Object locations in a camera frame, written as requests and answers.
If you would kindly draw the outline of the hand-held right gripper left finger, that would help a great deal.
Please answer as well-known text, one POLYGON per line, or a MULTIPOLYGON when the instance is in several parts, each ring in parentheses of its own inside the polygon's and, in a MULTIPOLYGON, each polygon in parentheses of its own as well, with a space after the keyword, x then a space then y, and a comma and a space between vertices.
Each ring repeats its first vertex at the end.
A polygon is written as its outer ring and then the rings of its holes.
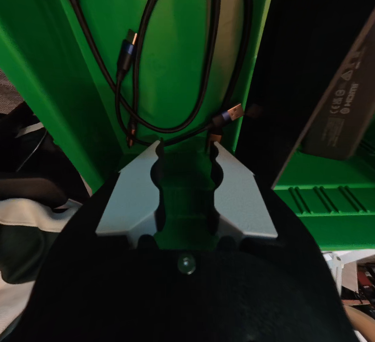
POLYGON ((96 228, 97 236, 138 241, 163 230, 166 211, 161 188, 164 142, 157 140, 119 171, 118 180, 96 228))

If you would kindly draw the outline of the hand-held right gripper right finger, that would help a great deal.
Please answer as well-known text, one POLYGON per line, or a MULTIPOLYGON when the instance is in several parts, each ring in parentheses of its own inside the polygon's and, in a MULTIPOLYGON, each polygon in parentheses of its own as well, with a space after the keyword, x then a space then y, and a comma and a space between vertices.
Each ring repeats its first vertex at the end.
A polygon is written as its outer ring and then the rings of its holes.
POLYGON ((278 233, 254 174, 220 143, 210 145, 214 183, 209 227, 218 238, 276 240, 278 233))

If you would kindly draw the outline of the grey multiport adapter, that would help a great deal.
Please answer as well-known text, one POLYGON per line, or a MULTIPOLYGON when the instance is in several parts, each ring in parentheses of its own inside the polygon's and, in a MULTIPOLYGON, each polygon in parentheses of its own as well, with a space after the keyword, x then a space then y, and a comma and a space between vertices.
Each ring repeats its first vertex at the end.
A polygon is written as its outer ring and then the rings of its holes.
POLYGON ((352 157, 374 114, 374 88, 373 10, 327 87, 301 152, 340 161, 352 157))

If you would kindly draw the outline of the green plastic bin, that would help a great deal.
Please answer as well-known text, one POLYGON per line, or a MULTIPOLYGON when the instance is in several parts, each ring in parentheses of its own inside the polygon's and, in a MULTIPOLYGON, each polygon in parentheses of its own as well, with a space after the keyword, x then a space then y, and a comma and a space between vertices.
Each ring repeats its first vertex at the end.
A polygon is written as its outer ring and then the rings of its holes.
MULTIPOLYGON (((147 0, 79 0, 112 78, 123 38, 138 30, 147 0)), ((271 0, 254 0, 252 34, 232 103, 247 103, 271 0)), ((209 0, 158 0, 143 43, 139 114, 161 127, 180 124, 198 96, 209 0)), ((114 93, 100 72, 68 0, 1 0, 1 71, 96 191, 145 149, 128 149, 114 93)), ((236 153, 243 119, 224 130, 236 153)), ((276 193, 322 250, 374 249, 374 170, 297 152, 276 193)))

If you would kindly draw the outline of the white shirt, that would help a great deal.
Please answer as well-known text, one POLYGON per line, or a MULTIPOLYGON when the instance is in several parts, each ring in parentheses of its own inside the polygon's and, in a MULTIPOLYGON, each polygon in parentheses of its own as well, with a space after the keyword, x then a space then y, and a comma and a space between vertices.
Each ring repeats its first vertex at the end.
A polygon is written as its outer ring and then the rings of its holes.
POLYGON ((81 206, 81 203, 68 199, 63 208, 58 208, 58 213, 30 199, 7 199, 0 202, 0 223, 60 233, 81 206))

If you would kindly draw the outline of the dark green jacket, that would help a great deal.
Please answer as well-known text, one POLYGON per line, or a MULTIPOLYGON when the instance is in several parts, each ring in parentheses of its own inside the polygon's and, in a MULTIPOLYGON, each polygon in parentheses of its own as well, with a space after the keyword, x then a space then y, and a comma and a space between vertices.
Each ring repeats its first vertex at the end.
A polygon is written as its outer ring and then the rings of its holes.
MULTIPOLYGON (((0 199, 30 199, 60 212, 68 199, 90 198, 68 157, 25 103, 1 113, 0 199)), ((59 233, 0 225, 1 278, 12 285, 34 281, 59 233)))

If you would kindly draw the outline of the black bin divider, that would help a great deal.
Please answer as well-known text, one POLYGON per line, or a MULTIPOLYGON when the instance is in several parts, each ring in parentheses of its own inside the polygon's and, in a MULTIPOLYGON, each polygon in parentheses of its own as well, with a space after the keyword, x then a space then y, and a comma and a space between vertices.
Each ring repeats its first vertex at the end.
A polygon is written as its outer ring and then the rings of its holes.
POLYGON ((271 0, 236 157, 274 188, 374 0, 271 0))

